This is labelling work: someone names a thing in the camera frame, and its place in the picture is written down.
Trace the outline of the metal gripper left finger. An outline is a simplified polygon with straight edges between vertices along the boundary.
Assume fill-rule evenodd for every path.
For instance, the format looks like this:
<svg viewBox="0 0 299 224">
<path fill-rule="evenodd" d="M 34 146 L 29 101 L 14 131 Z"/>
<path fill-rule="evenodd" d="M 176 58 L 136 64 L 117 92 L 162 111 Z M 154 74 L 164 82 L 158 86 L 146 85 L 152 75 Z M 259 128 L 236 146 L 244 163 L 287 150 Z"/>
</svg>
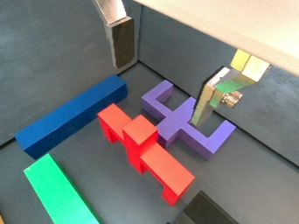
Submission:
<svg viewBox="0 0 299 224">
<path fill-rule="evenodd" d="M 124 67 L 134 58 L 134 20 L 126 15 L 121 0 L 92 0 L 105 25 L 112 62 Z"/>
</svg>

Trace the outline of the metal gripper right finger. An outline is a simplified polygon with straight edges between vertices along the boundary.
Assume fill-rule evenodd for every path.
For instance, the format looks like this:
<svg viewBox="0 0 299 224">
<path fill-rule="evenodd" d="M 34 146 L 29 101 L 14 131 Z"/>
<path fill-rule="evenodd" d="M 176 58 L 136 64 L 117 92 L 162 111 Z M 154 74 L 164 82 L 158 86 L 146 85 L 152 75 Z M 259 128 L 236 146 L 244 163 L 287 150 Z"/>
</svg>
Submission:
<svg viewBox="0 0 299 224">
<path fill-rule="evenodd" d="M 229 68 L 221 66 L 201 84 L 190 123 L 201 125 L 220 104 L 233 108 L 243 96 L 239 90 L 256 84 L 268 68 L 269 64 L 260 58 L 236 50 Z"/>
</svg>

